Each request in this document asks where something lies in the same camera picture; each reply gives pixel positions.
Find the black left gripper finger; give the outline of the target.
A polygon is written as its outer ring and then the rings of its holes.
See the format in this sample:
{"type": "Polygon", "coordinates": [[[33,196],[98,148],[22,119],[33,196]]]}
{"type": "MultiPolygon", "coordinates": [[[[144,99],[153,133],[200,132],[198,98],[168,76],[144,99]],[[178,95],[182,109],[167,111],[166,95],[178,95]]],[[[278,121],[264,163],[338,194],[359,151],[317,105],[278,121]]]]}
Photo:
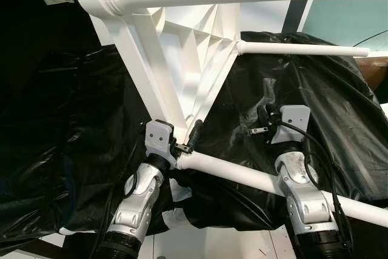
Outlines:
{"type": "Polygon", "coordinates": [[[198,119],[194,122],[189,132],[189,139],[187,140],[187,152],[191,153],[196,146],[196,142],[201,135],[203,121],[198,119]]]}

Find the white paper scrap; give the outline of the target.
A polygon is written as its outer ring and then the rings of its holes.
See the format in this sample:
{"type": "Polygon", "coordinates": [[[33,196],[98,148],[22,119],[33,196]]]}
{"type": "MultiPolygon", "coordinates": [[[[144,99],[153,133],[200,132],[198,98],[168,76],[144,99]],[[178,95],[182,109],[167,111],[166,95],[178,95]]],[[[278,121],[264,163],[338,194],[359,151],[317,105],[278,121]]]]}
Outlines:
{"type": "Polygon", "coordinates": [[[172,210],[163,211],[162,219],[169,229],[191,226],[191,223],[186,217],[185,210],[182,208],[174,208],[172,210]]]}
{"type": "Polygon", "coordinates": [[[174,203],[180,203],[180,201],[184,201],[192,197],[191,188],[180,185],[177,179],[169,179],[169,188],[171,190],[171,199],[174,203]]]}

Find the brown wooden table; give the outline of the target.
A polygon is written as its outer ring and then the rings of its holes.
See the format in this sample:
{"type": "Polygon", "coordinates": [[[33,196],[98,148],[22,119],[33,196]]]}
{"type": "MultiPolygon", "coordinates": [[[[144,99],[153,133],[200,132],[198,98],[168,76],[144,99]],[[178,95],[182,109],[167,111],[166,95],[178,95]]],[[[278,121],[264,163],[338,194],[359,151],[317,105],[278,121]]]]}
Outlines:
{"type": "Polygon", "coordinates": [[[387,74],[388,57],[362,57],[354,60],[369,87],[376,92],[387,74]]]}

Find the black door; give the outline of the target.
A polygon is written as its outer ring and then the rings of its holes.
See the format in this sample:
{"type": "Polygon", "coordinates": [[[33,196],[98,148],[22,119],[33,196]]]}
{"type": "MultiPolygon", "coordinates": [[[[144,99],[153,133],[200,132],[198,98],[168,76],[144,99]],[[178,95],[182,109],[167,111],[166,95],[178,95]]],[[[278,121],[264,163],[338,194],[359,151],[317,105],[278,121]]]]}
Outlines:
{"type": "Polygon", "coordinates": [[[0,0],[0,58],[19,61],[52,50],[100,48],[80,4],[45,1],[0,0]]]}

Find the black wall strip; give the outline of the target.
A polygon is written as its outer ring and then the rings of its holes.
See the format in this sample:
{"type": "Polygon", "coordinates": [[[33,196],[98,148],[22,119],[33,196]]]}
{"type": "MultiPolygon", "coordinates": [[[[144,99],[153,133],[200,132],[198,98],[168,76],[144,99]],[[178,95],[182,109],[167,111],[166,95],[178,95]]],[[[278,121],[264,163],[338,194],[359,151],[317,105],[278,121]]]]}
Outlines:
{"type": "Polygon", "coordinates": [[[291,0],[284,18],[282,33],[300,32],[307,19],[310,0],[291,0]]]}

